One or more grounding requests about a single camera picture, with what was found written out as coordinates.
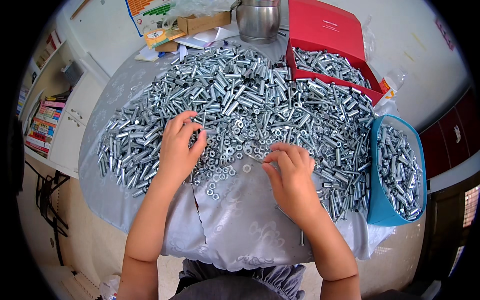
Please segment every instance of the person's left hand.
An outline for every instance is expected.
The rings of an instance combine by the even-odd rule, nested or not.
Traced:
[[[201,124],[189,119],[196,115],[197,112],[187,110],[168,121],[163,131],[156,180],[178,188],[196,165],[207,145],[206,132],[202,131],[193,146],[188,148],[192,133],[202,128]]]

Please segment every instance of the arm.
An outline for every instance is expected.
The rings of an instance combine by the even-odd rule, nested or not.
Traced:
[[[262,168],[280,207],[303,229],[312,245],[315,265],[324,279],[323,299],[360,299],[357,263],[352,251],[318,200],[307,150],[278,143],[270,146]],[[282,174],[269,163],[276,161]]]
[[[196,115],[196,112],[185,111],[169,121],[165,128],[158,173],[138,210],[125,245],[119,300],[158,299],[156,261],[162,250],[168,206],[206,146],[206,132],[200,132],[197,142],[188,148],[190,136],[202,127],[190,122],[189,117]]]

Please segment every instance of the blue container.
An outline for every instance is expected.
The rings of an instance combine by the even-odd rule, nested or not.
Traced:
[[[378,131],[381,124],[392,125],[395,129],[403,131],[407,136],[407,141],[411,149],[414,151],[417,158],[417,164],[423,170],[421,177],[422,186],[420,187],[419,204],[422,207],[422,212],[413,221],[407,221],[396,213],[392,204],[385,196],[384,189],[380,183],[377,167],[377,140]],[[423,149],[418,133],[407,122],[393,115],[383,115],[378,117],[372,125],[372,139],[371,139],[371,156],[372,160],[372,174],[371,174],[371,197],[370,206],[368,210],[367,223],[379,226],[398,226],[407,223],[412,223],[420,219],[427,206],[427,179],[425,176],[425,161],[423,159]]]

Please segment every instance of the red box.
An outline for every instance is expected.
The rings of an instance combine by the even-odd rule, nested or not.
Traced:
[[[316,77],[326,83],[355,87],[370,97],[373,105],[383,93],[377,79],[365,61],[361,25],[354,14],[317,0],[290,0],[288,2],[290,37],[286,59],[292,68],[293,79]],[[323,74],[297,69],[292,47],[306,51],[338,53],[351,66],[360,69],[372,89]]]

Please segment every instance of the plastic bottle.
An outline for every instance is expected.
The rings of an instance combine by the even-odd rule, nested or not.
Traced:
[[[395,96],[397,91],[402,87],[406,75],[407,71],[400,67],[391,70],[384,78],[382,78],[382,81],[380,81],[380,88],[382,89],[384,96],[378,101],[377,105],[383,105]]]

